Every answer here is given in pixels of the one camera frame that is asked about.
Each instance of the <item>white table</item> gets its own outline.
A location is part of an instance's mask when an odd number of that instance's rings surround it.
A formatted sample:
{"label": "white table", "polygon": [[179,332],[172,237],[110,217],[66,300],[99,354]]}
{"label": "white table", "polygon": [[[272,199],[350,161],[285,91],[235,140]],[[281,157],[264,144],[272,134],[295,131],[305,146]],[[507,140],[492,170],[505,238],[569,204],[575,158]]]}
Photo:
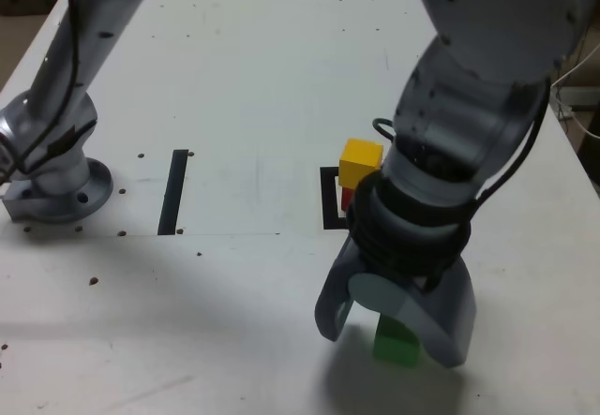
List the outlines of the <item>white table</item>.
{"label": "white table", "polygon": [[[28,88],[65,5],[0,106]],[[464,366],[374,363],[378,315],[359,306],[336,344],[317,331],[345,237],[323,231],[319,167],[349,137],[383,141],[370,121],[393,114],[433,35],[419,0],[145,0],[90,89],[85,152],[112,170],[107,205],[28,234],[0,214],[0,412],[598,413],[600,207],[550,113],[472,223]],[[185,232],[158,237],[179,148],[195,153]]]}

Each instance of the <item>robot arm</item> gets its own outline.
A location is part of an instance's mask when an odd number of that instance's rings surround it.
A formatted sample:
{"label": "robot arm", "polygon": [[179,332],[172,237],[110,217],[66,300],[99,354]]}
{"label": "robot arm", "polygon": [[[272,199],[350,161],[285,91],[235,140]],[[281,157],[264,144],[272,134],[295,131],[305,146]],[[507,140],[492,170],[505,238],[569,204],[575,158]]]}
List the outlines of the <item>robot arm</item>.
{"label": "robot arm", "polygon": [[98,118],[86,91],[141,2],[69,1],[31,89],[0,111],[2,178],[12,179],[3,203],[13,220],[77,220],[111,195],[109,170],[83,154]]}
{"label": "robot arm", "polygon": [[[518,169],[548,105],[552,69],[595,0],[423,0],[438,36],[397,105],[394,145],[357,187],[349,238],[315,309],[337,340],[353,301],[396,319],[445,366],[466,360],[475,316],[460,257],[477,209]],[[478,197],[518,146],[508,172]]]}
{"label": "robot arm", "polygon": [[[3,203],[13,220],[72,221],[110,196],[110,172],[82,150],[97,120],[85,91],[141,1],[69,1],[31,90],[0,111],[2,178],[12,178]],[[439,35],[398,103],[382,169],[354,192],[350,235],[315,318],[336,340],[357,301],[405,323],[433,358],[455,366],[475,314],[460,258],[470,220],[533,146],[548,74],[576,47],[595,0],[423,2]],[[524,154],[478,198],[528,131]]]}

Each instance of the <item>yellow block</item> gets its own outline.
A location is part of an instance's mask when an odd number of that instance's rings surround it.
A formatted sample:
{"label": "yellow block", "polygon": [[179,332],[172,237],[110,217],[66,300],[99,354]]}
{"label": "yellow block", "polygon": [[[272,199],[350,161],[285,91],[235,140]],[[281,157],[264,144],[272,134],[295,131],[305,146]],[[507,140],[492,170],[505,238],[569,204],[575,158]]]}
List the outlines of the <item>yellow block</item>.
{"label": "yellow block", "polygon": [[358,183],[382,165],[383,146],[373,141],[348,139],[339,159],[339,185],[355,190]]}

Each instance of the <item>green block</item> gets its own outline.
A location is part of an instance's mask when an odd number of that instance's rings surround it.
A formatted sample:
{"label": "green block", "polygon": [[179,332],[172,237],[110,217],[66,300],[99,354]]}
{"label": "green block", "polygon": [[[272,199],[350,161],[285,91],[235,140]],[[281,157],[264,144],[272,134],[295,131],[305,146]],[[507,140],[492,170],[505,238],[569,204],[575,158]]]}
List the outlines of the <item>green block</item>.
{"label": "green block", "polygon": [[419,360],[421,343],[404,324],[384,315],[379,317],[373,356],[379,361],[414,368]]}

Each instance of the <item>cable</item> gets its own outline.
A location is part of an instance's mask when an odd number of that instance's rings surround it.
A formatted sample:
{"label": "cable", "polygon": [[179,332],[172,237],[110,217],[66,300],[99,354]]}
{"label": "cable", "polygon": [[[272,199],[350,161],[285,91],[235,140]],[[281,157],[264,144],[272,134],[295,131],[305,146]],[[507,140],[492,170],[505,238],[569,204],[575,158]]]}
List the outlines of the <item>cable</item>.
{"label": "cable", "polygon": [[68,150],[70,150],[73,146],[75,146],[75,144],[79,141],[79,139],[81,137],[83,137],[83,135],[91,130],[96,123],[98,122],[98,120],[92,120],[90,122],[87,122],[85,125],[83,125],[82,127],[80,127],[73,135],[72,137],[68,140],[68,144],[63,145],[63,147],[59,150],[55,150],[53,152],[48,152],[48,154],[46,154],[44,157],[42,157],[41,159],[39,159],[37,162],[35,162],[30,168],[29,170],[27,170],[27,173],[33,173],[34,171],[36,171],[37,169],[39,169],[42,165],[46,164],[46,162],[51,161],[52,159],[54,159],[55,157],[59,157],[60,155],[63,155],[64,153],[66,153]]}
{"label": "cable", "polygon": [[525,141],[525,144],[523,145],[523,150],[517,156],[517,158],[515,159],[515,162],[513,162],[510,165],[510,167],[508,168],[506,173],[503,174],[498,179],[498,181],[496,181],[493,185],[491,185],[490,187],[488,187],[486,190],[484,190],[481,193],[480,197],[475,201],[475,203],[476,203],[475,211],[477,209],[479,209],[481,207],[481,205],[489,199],[489,197],[491,197],[494,193],[496,193],[498,191],[498,189],[500,189],[500,187],[502,187],[506,183],[506,181],[508,181],[510,178],[512,178],[513,175],[520,168],[520,166],[523,164],[523,162],[525,162],[525,159],[529,155],[530,151],[533,148],[533,145],[535,144],[535,141],[537,140],[537,135],[540,133],[542,123],[544,122],[544,115],[546,115],[546,107],[548,106],[549,95],[550,95],[550,88],[547,89],[546,96],[544,97],[546,104],[543,104],[540,106],[540,109],[539,109],[535,119],[533,120],[532,129],[531,129],[529,137],[527,138],[527,140]]}
{"label": "cable", "polygon": [[392,127],[392,121],[386,118],[375,118],[373,120],[373,127],[386,139],[388,139],[389,141],[394,141],[394,136],[391,133],[387,132],[385,129],[383,129],[380,125]]}
{"label": "cable", "polygon": [[75,0],[68,0],[68,20],[70,24],[71,33],[71,48],[73,50],[71,60],[71,74],[67,85],[67,91],[63,96],[61,104],[56,111],[56,115],[35,139],[22,153],[21,157],[13,157],[13,164],[8,168],[7,172],[3,174],[0,179],[0,185],[4,184],[10,179],[12,174],[19,169],[23,174],[29,174],[30,170],[24,169],[24,162],[31,155],[31,153],[38,148],[38,146],[48,137],[52,130],[58,125],[61,117],[67,109],[68,103],[73,95],[73,89],[77,83],[77,73],[79,71],[79,9],[75,3]]}
{"label": "cable", "polygon": [[571,75],[571,73],[573,73],[574,71],[576,71],[578,68],[580,68],[583,64],[585,64],[586,62],[588,62],[590,60],[590,58],[592,56],[595,55],[595,53],[600,50],[600,43],[598,43],[598,45],[595,46],[595,48],[592,50],[592,52],[590,52],[590,54],[588,54],[587,56],[585,56],[585,59],[583,59],[579,64],[577,64],[575,67],[571,68],[570,71],[568,71],[567,73],[565,73],[564,75],[562,75],[558,80],[556,80],[554,83],[552,83],[552,85],[550,87],[555,87],[556,84],[558,84],[559,82],[562,82],[563,80],[565,80],[568,76]]}
{"label": "cable", "polygon": [[588,129],[586,129],[586,127],[584,125],[581,124],[581,122],[578,120],[578,118],[576,117],[575,114],[573,114],[573,121],[575,122],[575,124],[577,126],[579,126],[579,128],[585,132],[588,136],[590,136],[593,139],[597,139],[600,141],[600,136],[596,136],[595,134],[593,134],[592,132],[590,132]]}

